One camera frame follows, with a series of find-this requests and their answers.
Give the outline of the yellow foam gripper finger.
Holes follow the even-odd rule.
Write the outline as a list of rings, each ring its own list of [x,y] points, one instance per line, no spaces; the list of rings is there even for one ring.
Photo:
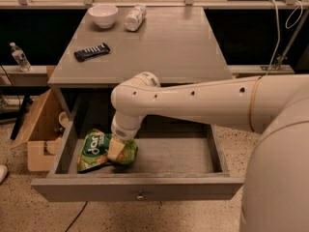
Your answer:
[[[110,139],[107,157],[110,160],[115,160],[123,151],[124,147],[125,142],[122,139],[119,139],[117,136],[113,136]]]

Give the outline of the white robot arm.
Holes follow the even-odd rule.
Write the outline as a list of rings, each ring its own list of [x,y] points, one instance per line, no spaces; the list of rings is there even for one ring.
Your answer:
[[[309,232],[309,75],[160,86],[142,72],[116,86],[111,130],[133,138],[148,115],[254,131],[239,232]]]

